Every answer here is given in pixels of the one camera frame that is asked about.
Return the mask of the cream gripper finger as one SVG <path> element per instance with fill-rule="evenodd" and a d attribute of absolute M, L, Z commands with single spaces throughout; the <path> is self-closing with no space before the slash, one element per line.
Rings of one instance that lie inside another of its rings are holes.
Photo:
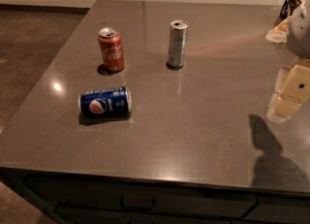
<path fill-rule="evenodd" d="M 281 89 L 281 95 L 293 102 L 291 118 L 310 98 L 310 61 L 300 60 L 292 67 L 287 68 L 290 71 Z"/>
<path fill-rule="evenodd" d="M 293 102 L 281 95 L 281 89 L 286 82 L 289 71 L 289 68 L 282 67 L 278 72 L 274 84 L 274 93 L 271 96 L 266 113 L 266 117 L 270 122 L 283 123 L 292 115 Z"/>

